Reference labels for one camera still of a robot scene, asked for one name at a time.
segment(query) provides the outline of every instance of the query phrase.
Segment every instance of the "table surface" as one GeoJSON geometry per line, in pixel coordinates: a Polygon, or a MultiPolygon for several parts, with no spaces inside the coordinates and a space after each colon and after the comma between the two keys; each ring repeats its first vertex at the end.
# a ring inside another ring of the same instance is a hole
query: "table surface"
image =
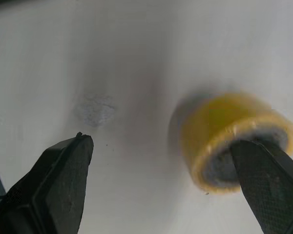
{"type": "Polygon", "coordinates": [[[170,140],[188,97],[239,90],[293,121],[293,0],[2,4],[0,176],[8,190],[81,131],[80,234],[260,234],[242,194],[198,190],[170,140]]]}

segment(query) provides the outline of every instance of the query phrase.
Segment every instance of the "gray smudge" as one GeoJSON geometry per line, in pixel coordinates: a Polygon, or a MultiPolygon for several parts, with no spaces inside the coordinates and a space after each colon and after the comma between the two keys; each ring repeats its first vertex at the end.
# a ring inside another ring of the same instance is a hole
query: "gray smudge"
{"type": "Polygon", "coordinates": [[[75,114],[83,123],[92,127],[99,127],[113,117],[115,110],[112,97],[86,94],[76,106],[75,114]]]}

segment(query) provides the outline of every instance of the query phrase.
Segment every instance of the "yellow tape roll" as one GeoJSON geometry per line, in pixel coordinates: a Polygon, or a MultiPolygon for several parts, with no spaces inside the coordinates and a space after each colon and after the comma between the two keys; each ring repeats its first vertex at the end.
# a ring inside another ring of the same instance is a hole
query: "yellow tape roll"
{"type": "Polygon", "coordinates": [[[288,154],[292,153],[293,124],[269,105],[247,94],[226,94],[205,102],[186,119],[181,129],[182,151],[194,183],[208,192],[239,191],[238,181],[226,184],[222,178],[217,178],[217,172],[208,172],[212,171],[211,160],[232,141],[263,132],[266,136],[282,138],[280,146],[288,154]]]}

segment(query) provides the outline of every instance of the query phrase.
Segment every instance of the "roll of tape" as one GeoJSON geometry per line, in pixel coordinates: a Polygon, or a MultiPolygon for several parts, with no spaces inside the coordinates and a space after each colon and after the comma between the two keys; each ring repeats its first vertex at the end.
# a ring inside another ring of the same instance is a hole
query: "roll of tape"
{"type": "Polygon", "coordinates": [[[230,145],[239,139],[274,141],[293,152],[293,124],[248,94],[226,94],[206,101],[181,128],[182,152],[194,183],[208,192],[240,190],[230,145]]]}

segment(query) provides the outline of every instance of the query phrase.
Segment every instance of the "adhesive tape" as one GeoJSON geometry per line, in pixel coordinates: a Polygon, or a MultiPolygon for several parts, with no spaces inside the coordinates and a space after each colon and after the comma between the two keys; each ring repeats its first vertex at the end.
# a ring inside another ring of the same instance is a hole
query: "adhesive tape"
{"type": "Polygon", "coordinates": [[[182,152],[194,183],[208,192],[239,191],[229,147],[253,138],[293,152],[293,124],[253,96],[226,94],[203,103],[181,128],[182,152]]]}

